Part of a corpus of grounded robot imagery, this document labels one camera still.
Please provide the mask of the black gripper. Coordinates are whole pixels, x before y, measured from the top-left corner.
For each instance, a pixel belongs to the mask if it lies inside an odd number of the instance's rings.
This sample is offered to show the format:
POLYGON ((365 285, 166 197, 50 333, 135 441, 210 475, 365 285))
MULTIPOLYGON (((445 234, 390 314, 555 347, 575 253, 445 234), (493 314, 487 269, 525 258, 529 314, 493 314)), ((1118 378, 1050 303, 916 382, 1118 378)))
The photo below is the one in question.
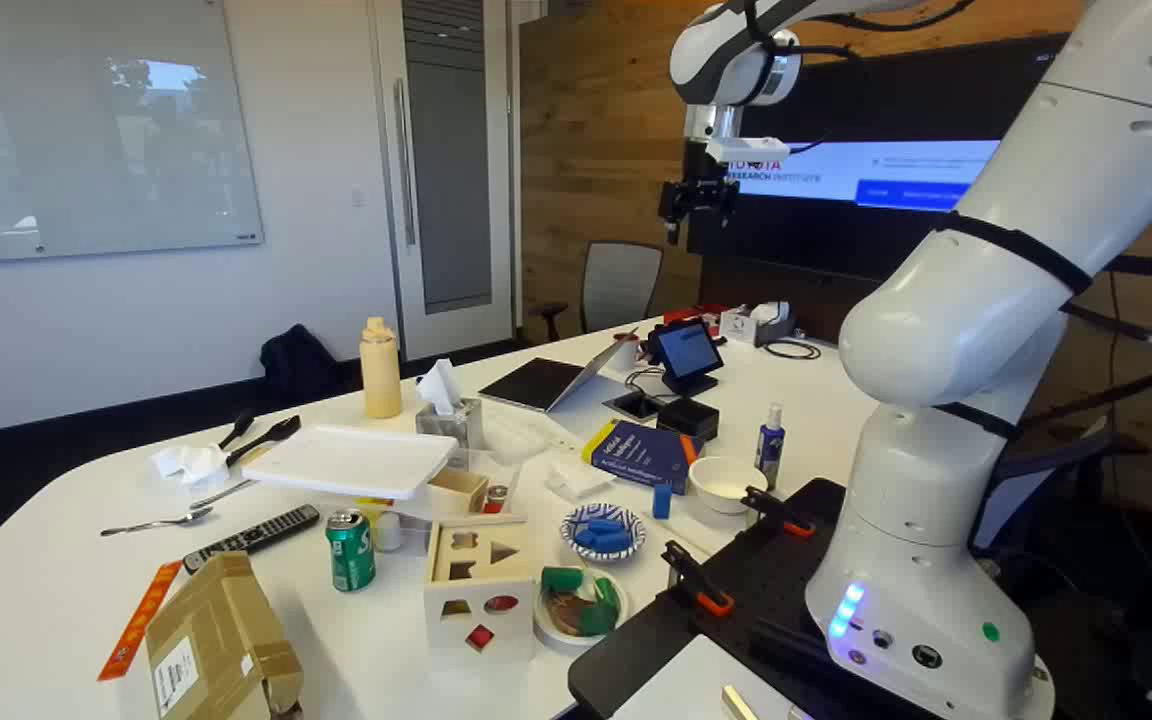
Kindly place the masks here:
POLYGON ((685 222, 694 212, 727 216, 739 197, 739 185, 727 177, 719 161, 710 161, 698 142, 685 142, 685 165, 674 180, 658 185, 657 216, 669 241, 681 241, 685 222))

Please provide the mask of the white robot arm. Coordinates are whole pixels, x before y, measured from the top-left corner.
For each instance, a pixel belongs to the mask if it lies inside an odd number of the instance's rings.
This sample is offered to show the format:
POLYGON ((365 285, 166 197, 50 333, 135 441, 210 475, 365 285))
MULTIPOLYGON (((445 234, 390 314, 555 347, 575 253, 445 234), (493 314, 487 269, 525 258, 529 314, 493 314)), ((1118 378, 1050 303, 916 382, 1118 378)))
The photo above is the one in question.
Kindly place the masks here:
POLYGON ((968 531, 1081 296, 1152 222, 1152 0, 1084 14, 951 216, 841 325, 875 398, 802 584, 827 658, 942 720, 1048 720, 1054 680, 968 531))

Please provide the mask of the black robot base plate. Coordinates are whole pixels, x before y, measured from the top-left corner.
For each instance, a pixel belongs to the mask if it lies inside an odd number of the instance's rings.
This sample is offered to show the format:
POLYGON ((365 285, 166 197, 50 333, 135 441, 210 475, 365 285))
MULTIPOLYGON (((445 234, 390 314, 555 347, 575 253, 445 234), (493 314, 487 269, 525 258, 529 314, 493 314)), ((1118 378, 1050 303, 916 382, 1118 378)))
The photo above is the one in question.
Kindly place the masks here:
POLYGON ((665 549, 669 584, 569 668, 575 720, 612 720, 685 648, 710 641, 739 673, 820 720, 860 720, 875 694, 822 650, 822 628, 802 610, 844 487, 808 481, 786 499, 759 496, 750 522, 706 560, 665 549))

